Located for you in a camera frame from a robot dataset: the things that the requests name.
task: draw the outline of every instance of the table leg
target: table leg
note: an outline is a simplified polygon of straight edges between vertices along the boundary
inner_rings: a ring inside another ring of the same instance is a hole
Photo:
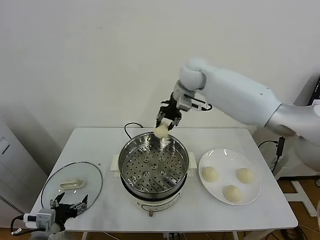
[[[88,232],[84,231],[81,240],[88,240]]]
[[[293,185],[296,193],[284,193],[286,200],[288,202],[302,202],[310,217],[316,217],[317,210],[310,201],[299,181],[291,181],[291,184]]]
[[[264,231],[252,231],[247,236],[243,238],[243,240],[260,240],[267,236],[268,234],[272,233],[274,230],[264,230]]]
[[[239,240],[237,231],[232,231],[232,235],[234,240]]]
[[[168,232],[163,232],[162,235],[163,235],[163,238],[164,238],[164,239],[167,239],[167,240],[170,239],[170,236],[169,236],[169,233],[168,233]]]

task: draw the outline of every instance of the white plate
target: white plate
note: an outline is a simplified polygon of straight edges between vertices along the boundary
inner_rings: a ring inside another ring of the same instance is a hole
[[[215,182],[208,182],[202,175],[205,167],[213,167],[219,173],[219,178]],[[236,176],[236,170],[241,168],[250,169],[253,172],[252,183],[245,184]],[[252,163],[241,154],[229,149],[214,149],[202,156],[198,166],[199,176],[204,187],[214,197],[220,201],[231,205],[246,205],[252,203],[260,194],[261,180],[259,173]],[[231,202],[223,194],[224,187],[235,185],[241,189],[243,198],[239,202]]]

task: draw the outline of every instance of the white wall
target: white wall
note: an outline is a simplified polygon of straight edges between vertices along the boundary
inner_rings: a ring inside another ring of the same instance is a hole
[[[73,128],[154,124],[201,56],[292,103],[319,70],[318,0],[2,0],[0,117],[49,171]],[[218,110],[181,127],[241,127]]]

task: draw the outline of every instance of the black cable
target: black cable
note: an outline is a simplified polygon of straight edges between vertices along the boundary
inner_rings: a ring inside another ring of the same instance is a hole
[[[294,231],[293,233],[288,232],[289,229],[281,229],[281,235],[284,238],[284,240],[308,240],[306,234],[300,227],[295,227],[292,230]]]
[[[271,233],[272,236],[274,236],[274,238],[276,238],[276,240],[280,240],[279,238],[276,237],[276,235],[274,235],[274,233]]]
[[[32,232],[36,232],[36,231],[42,231],[42,232],[46,231],[45,228],[36,228],[36,229],[30,229],[30,230],[27,230],[27,231],[21,231],[21,232],[18,232],[18,233],[13,233],[14,232],[15,220],[23,220],[23,219],[24,219],[23,215],[16,216],[14,219],[12,219],[11,224],[10,224],[10,231],[11,231],[13,236],[21,236],[23,234],[28,234],[28,233],[32,233]]]
[[[276,156],[276,161],[275,161],[275,164],[274,164],[274,167],[273,167],[273,169],[272,169],[272,173],[275,171],[275,169],[276,169],[276,166],[277,166],[277,164],[278,164],[278,161],[279,161],[279,158],[280,158],[280,156]]]
[[[263,144],[265,143],[274,143],[274,144],[278,144],[278,141],[273,141],[273,140],[268,140],[268,141],[263,141],[262,143],[259,144],[258,148],[260,148]]]
[[[126,135],[130,138],[130,139],[132,139],[132,137],[129,135],[129,133],[127,132],[127,126],[128,125],[130,125],[130,124],[135,124],[135,125],[138,125],[138,126],[140,126],[141,128],[144,128],[140,123],[137,123],[137,122],[129,122],[129,123],[127,123],[126,125],[124,125],[124,131],[125,131],[125,133],[126,133]]]

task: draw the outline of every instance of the power cord plug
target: power cord plug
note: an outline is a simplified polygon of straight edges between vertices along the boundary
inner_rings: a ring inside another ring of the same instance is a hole
[[[279,161],[280,157],[282,156],[282,153],[284,152],[285,141],[286,141],[286,139],[283,136],[279,137],[279,140],[276,145],[276,153],[275,153],[276,161],[275,161],[274,167],[272,169],[272,173],[275,171],[277,164],[278,164],[278,161]]]

